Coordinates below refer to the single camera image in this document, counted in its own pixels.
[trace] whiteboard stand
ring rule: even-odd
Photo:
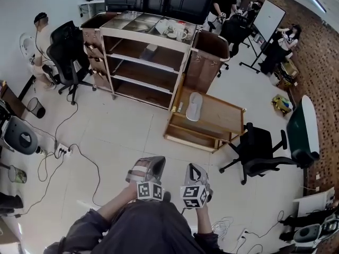
[[[276,32],[277,28],[279,27],[282,19],[284,18],[286,12],[279,8],[278,6],[274,5],[268,0],[265,0],[261,10],[259,11],[257,17],[255,18],[253,25],[258,29],[259,34],[264,38],[264,40],[269,43],[274,33]],[[250,69],[256,71],[256,73],[260,73],[260,70],[254,68],[254,64],[258,61],[259,57],[266,51],[269,44],[266,44],[265,48],[256,56],[256,59],[251,65],[246,63],[240,62],[239,65],[244,65]]]

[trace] woman sitting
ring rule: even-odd
[[[261,72],[264,74],[272,73],[276,64],[283,61],[293,47],[298,43],[301,27],[293,25],[291,29],[277,29],[281,33],[282,38],[278,40],[263,63],[259,63]]]

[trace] person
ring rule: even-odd
[[[66,237],[47,247],[44,254],[224,253],[206,205],[196,209],[198,233],[193,237],[186,219],[170,202],[169,192],[161,202],[131,202],[136,198],[137,184],[131,180],[110,202],[77,220]]]
[[[215,27],[216,31],[221,31],[222,22],[220,22],[220,18],[228,19],[231,15],[231,9],[234,12],[237,11],[237,0],[213,0],[210,13],[208,14],[205,23],[203,25],[203,29],[209,31],[210,26],[208,22],[211,22]]]
[[[246,17],[250,23],[252,23],[259,13],[260,9],[262,8],[263,4],[264,3],[260,0],[250,2],[243,16]]]
[[[37,29],[37,35],[35,38],[35,59],[34,59],[34,71],[33,75],[37,80],[45,84],[45,90],[52,90],[56,88],[56,84],[47,78],[43,66],[49,66],[54,75],[57,74],[57,69],[54,63],[47,55],[47,49],[50,47],[50,37],[53,29],[48,24],[48,16],[45,12],[39,13],[34,19],[34,25]]]
[[[18,195],[14,197],[0,192],[0,214],[14,213],[14,209],[21,208],[23,208],[23,203]]]
[[[292,228],[303,228],[306,226],[320,224],[322,225],[326,218],[335,214],[339,216],[338,210],[339,201],[336,200],[329,209],[323,211],[312,212],[307,216],[302,217],[291,217],[289,216],[283,221],[280,221],[284,226],[290,226]],[[285,232],[280,235],[280,240],[290,241],[293,240],[295,232]]]
[[[283,61],[284,57],[297,45],[301,34],[301,27],[293,25],[291,29],[277,29],[277,31],[281,32],[282,37],[271,48],[264,62],[259,63],[261,72],[264,74],[273,73],[275,65]]]

